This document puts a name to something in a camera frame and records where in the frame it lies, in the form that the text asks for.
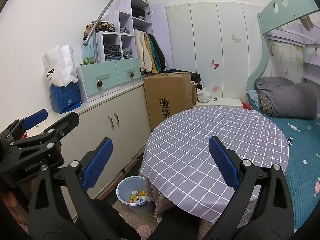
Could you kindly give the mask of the person's left hand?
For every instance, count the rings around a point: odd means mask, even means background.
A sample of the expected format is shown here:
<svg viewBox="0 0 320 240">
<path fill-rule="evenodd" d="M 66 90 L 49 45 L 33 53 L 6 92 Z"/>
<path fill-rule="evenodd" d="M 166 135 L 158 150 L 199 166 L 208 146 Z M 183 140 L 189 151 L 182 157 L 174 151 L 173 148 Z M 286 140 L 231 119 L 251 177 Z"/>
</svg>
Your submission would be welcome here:
<svg viewBox="0 0 320 240">
<path fill-rule="evenodd" d="M 11 190 L 13 188 L 1 180 L 1 200 L 16 224 L 29 234 L 29 208 L 24 209 Z"/>
</svg>

